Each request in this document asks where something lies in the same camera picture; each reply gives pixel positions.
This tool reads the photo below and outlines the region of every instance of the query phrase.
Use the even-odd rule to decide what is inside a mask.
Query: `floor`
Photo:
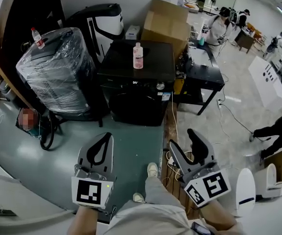
[[[56,132],[51,149],[44,151],[36,138],[15,126],[18,113],[11,103],[0,102],[0,166],[29,190],[62,208],[77,210],[71,196],[74,165],[80,148],[98,134],[110,132],[114,137],[117,181],[107,211],[114,204],[120,208],[135,192],[144,193],[148,163],[160,162],[163,125],[129,125],[113,121],[110,115],[103,119],[103,128],[97,122],[68,121],[61,124],[62,134]]]
[[[197,32],[200,32],[201,27],[209,18],[210,16],[204,13],[190,13],[188,23],[193,25]],[[238,47],[227,43],[216,59],[226,81],[224,104],[241,123],[252,131],[272,125],[282,115],[282,112],[272,113],[262,105],[254,81],[248,72],[248,67],[256,55],[262,55],[262,53],[259,53],[254,47],[246,54],[246,49],[239,51]],[[204,90],[203,93],[203,97],[208,97],[210,91]],[[213,144],[216,158],[221,167],[228,169],[248,167],[252,171],[260,169],[257,153],[270,146],[276,137],[265,142],[256,139],[250,143],[250,133],[234,120],[228,109],[224,106],[220,110],[218,109],[218,98],[222,100],[225,98],[223,90],[217,93],[200,116],[197,116],[196,113],[201,106],[188,104],[179,106],[180,146],[186,151],[190,150],[191,141],[186,130],[192,128],[203,134]]]

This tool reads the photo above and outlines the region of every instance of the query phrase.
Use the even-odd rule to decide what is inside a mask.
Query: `table leg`
[[[207,99],[207,101],[204,103],[203,107],[200,109],[200,111],[198,112],[198,116],[200,114],[202,114],[202,112],[205,110],[205,108],[209,105],[209,103],[211,102],[211,100],[215,97],[217,91],[213,91],[211,93],[211,95],[209,96],[209,98]]]

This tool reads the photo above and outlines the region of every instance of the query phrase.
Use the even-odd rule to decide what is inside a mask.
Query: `person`
[[[170,194],[157,177],[155,163],[147,167],[146,198],[133,195],[110,221],[105,235],[165,234],[197,235],[189,225],[185,208]],[[207,228],[214,234],[244,234],[242,226],[216,200],[200,209]],[[68,235],[93,235],[97,227],[97,211],[80,206]]]
[[[274,56],[282,53],[282,32],[272,39],[271,44],[267,47],[263,58],[269,62]]]
[[[279,137],[266,150],[260,151],[261,160],[264,160],[265,158],[273,155],[276,151],[282,148],[282,117],[279,118],[273,126],[255,130],[250,135],[250,142],[252,142],[254,138],[264,138],[270,136],[279,136]]]
[[[231,44],[239,35],[241,29],[247,25],[248,16],[250,16],[250,11],[248,9],[245,9],[244,11],[240,11],[239,13],[234,13],[231,22],[235,24],[235,26],[229,38]]]
[[[223,7],[219,12],[219,16],[214,16],[207,22],[207,27],[210,30],[206,38],[206,42],[213,53],[218,52],[221,46],[221,44],[218,42],[218,39],[220,37],[225,37],[228,39],[232,32],[232,25],[228,20],[229,16],[230,10]]]

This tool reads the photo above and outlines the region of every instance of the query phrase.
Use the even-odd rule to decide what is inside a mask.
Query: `pink bottle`
[[[133,47],[133,67],[135,69],[143,68],[143,48],[140,43],[136,43]]]

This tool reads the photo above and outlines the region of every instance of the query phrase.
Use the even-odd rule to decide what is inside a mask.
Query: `small white box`
[[[127,40],[137,40],[140,34],[140,26],[131,25],[126,32]]]

